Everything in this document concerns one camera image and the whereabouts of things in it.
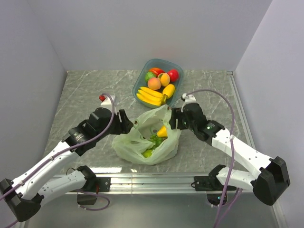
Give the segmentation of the pale green plastic bag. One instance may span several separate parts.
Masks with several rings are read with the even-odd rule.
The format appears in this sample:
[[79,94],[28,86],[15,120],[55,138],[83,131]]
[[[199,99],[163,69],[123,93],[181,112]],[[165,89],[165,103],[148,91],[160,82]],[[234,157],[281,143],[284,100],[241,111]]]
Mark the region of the pale green plastic bag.
[[118,157],[134,164],[155,165],[174,157],[181,131],[171,129],[170,118],[167,105],[141,114],[128,134],[113,139],[112,148]]

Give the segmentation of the yellow banana bunch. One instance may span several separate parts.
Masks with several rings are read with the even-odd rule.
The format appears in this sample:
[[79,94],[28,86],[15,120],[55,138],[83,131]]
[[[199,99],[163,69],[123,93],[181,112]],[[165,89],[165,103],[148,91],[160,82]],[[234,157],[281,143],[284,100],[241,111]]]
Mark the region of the yellow banana bunch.
[[168,98],[167,95],[144,86],[140,87],[140,89],[137,90],[136,96],[141,101],[157,107],[164,105],[167,102]]

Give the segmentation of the orange round fruit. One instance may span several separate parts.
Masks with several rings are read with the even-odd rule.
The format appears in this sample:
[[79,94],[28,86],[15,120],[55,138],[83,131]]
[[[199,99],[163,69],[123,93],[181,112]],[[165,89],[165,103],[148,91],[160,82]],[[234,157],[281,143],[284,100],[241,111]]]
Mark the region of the orange round fruit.
[[170,83],[170,76],[167,73],[161,73],[157,77],[161,83],[161,86],[166,87]]

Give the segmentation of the pink orange peach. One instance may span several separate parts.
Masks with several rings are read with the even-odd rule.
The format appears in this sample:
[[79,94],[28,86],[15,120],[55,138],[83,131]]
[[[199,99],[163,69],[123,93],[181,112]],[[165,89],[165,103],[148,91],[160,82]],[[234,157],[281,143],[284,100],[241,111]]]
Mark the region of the pink orange peach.
[[159,90],[161,88],[161,83],[160,83],[159,79],[156,77],[151,78],[148,81],[147,85],[151,90]]

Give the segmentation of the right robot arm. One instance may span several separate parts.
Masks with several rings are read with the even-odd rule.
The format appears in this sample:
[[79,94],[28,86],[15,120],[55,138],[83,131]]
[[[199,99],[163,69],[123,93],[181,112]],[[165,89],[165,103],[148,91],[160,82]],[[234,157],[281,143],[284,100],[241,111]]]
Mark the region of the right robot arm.
[[264,155],[214,120],[208,120],[198,103],[173,108],[169,125],[172,129],[190,130],[201,141],[234,158],[246,171],[232,171],[230,186],[251,190],[264,204],[272,206],[290,186],[285,160]]

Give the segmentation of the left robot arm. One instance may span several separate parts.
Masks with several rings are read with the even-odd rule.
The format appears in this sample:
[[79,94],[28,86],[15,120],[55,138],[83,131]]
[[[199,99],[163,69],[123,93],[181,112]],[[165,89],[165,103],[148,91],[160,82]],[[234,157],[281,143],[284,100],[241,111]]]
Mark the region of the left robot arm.
[[127,134],[133,127],[125,110],[118,112],[97,108],[88,119],[70,129],[57,146],[29,171],[0,182],[1,199],[5,200],[18,222],[33,217],[51,200],[74,190],[95,190],[96,174],[86,165],[71,174],[51,180],[65,164],[81,157],[108,135]]

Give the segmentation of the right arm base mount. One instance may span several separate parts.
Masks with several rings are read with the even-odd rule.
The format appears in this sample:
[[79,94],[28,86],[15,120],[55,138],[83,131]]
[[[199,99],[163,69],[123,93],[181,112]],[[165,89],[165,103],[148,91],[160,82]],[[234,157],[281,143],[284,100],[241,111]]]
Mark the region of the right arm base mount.
[[[225,165],[217,165],[214,169],[210,171],[208,176],[195,176],[194,182],[191,183],[191,187],[195,189],[195,191],[222,191],[224,185],[220,183],[220,181],[216,178],[216,175],[219,172],[226,168]],[[213,206],[218,206],[221,199],[221,193],[219,194],[207,194],[208,202]]]

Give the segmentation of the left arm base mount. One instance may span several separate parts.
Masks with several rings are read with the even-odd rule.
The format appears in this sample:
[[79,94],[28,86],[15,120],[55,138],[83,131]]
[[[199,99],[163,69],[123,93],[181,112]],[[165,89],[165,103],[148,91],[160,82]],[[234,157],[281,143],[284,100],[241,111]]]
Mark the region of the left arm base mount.
[[[110,206],[110,200],[103,193],[109,192],[111,187],[110,177],[97,177],[86,184],[83,188],[73,190],[76,193],[76,202],[79,208],[88,211],[100,211]],[[98,201],[101,201],[101,208],[92,208]]]

